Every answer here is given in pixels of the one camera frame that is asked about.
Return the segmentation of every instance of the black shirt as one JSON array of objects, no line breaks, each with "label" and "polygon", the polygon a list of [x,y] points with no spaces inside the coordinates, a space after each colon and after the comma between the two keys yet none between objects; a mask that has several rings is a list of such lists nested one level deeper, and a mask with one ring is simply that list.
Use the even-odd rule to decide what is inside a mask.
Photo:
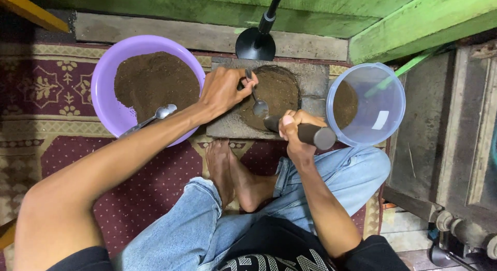
[{"label": "black shirt", "polygon": [[[327,256],[317,236],[288,220],[263,217],[228,251],[219,271],[408,271],[382,236],[373,235],[339,262]],[[48,271],[113,271],[107,250],[91,247],[61,260]]]}]

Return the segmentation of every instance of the fingernail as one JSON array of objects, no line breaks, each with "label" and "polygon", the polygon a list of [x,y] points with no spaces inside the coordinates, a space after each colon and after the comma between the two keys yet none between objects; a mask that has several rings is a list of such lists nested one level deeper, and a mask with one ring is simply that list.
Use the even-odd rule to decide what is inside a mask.
[{"label": "fingernail", "polygon": [[288,125],[293,122],[293,117],[292,116],[284,116],[283,117],[283,125]]}]

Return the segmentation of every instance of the bare foot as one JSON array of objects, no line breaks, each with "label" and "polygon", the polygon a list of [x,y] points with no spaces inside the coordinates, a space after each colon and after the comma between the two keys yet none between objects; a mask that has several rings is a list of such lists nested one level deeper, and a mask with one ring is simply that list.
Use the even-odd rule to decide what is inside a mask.
[{"label": "bare foot", "polygon": [[216,186],[219,196],[221,197],[221,206],[223,210],[227,204],[230,204],[235,198],[233,194],[233,180],[230,175],[229,141],[214,140],[209,143],[205,149],[205,158],[207,160],[207,169],[211,174],[210,179]]},{"label": "bare foot", "polygon": [[240,207],[246,212],[255,211],[264,201],[273,197],[274,185],[278,176],[257,176],[238,160],[230,148],[230,172]]}]

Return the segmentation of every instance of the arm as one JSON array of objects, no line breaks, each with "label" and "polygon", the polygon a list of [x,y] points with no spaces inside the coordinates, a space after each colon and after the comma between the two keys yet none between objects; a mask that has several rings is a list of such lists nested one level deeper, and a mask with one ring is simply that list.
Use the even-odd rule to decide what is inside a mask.
[{"label": "arm", "polygon": [[357,228],[347,211],[333,196],[314,164],[316,147],[302,143],[297,136],[297,125],[311,123],[326,126],[321,118],[304,111],[287,111],[280,120],[280,134],[288,141],[288,156],[300,174],[307,203],[319,240],[328,254],[338,258],[361,242]]},{"label": "arm", "polygon": [[[242,78],[245,88],[237,91]],[[15,270],[46,270],[82,249],[104,246],[93,217],[97,198],[119,185],[163,148],[250,95],[257,83],[243,69],[218,68],[206,76],[198,103],[102,147],[34,185],[16,229]]]}]

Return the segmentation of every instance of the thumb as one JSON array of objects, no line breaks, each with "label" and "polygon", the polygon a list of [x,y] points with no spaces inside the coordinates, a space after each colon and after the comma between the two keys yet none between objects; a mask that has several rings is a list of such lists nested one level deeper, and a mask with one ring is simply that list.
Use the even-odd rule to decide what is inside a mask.
[{"label": "thumb", "polygon": [[242,101],[245,97],[252,94],[252,88],[254,83],[255,82],[251,81],[247,84],[247,86],[244,89],[237,91],[238,102]]},{"label": "thumb", "polygon": [[288,141],[299,141],[297,123],[295,123],[293,116],[286,115],[281,119],[281,122],[285,127],[285,134],[288,137]]}]

